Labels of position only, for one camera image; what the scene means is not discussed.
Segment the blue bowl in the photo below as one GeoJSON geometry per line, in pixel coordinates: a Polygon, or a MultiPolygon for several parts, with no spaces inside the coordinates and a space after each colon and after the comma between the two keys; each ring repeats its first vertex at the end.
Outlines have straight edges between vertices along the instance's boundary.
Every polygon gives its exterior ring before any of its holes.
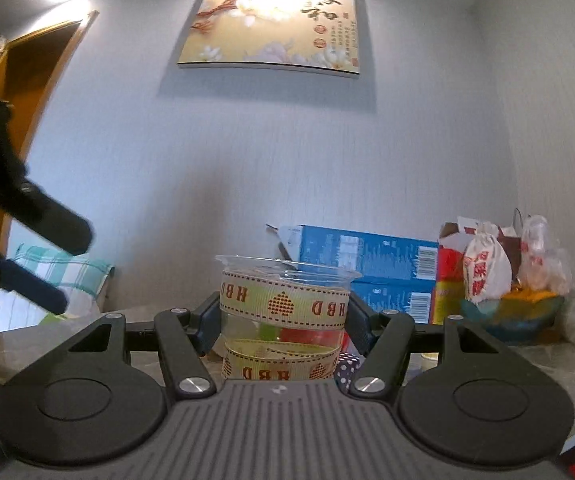
{"type": "Polygon", "coordinates": [[[464,317],[480,324],[486,332],[506,343],[527,344],[534,342],[554,319],[565,298],[556,296],[537,303],[520,300],[485,300],[475,305],[461,300],[464,317]]]}

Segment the circular pad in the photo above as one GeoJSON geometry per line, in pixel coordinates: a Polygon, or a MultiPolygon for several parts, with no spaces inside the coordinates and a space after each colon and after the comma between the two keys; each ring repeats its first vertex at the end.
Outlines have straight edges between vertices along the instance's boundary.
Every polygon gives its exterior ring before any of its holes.
{"type": "Polygon", "coordinates": [[[64,379],[49,384],[39,400],[39,409],[56,420],[83,420],[107,408],[112,393],[90,379],[64,379]]]}
{"type": "Polygon", "coordinates": [[[517,418],[529,404],[521,388],[497,379],[462,384],[454,392],[454,401],[466,415],[488,422],[517,418]]]}
{"type": "Polygon", "coordinates": [[[95,354],[29,367],[0,389],[4,450],[31,463],[82,466],[123,455],[154,433],[167,411],[161,386],[95,354]]]}

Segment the dice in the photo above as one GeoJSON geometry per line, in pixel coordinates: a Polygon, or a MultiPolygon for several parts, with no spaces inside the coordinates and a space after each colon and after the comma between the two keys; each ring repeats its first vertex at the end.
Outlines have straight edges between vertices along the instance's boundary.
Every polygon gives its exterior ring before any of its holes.
{"type": "Polygon", "coordinates": [[[360,366],[361,361],[356,355],[341,352],[339,362],[334,370],[334,380],[342,392],[347,392],[352,376],[360,366]]]}

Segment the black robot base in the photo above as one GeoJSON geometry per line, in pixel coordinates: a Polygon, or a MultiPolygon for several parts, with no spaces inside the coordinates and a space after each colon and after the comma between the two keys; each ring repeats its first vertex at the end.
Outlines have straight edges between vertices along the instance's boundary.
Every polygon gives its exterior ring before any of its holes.
{"type": "Polygon", "coordinates": [[[227,380],[199,360],[218,294],[193,312],[92,323],[0,389],[0,480],[558,480],[573,423],[565,391],[462,319],[415,324],[352,295],[346,329],[367,359],[334,380],[227,380]],[[130,366],[157,351],[164,388],[130,366]],[[411,352],[439,366],[401,386],[411,352]]]}

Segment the red branch painting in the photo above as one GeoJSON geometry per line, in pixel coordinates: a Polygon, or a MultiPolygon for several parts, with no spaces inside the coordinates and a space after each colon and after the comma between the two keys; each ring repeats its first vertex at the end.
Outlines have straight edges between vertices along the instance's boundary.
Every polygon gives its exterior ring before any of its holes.
{"type": "Polygon", "coordinates": [[[223,3],[214,7],[213,9],[203,10],[202,12],[197,12],[197,18],[205,18],[205,20],[197,20],[196,22],[192,23],[190,27],[192,30],[196,30],[201,34],[208,34],[214,24],[210,20],[212,15],[220,12],[221,10],[232,10],[236,8],[236,1],[237,0],[224,0],[223,3]]]}

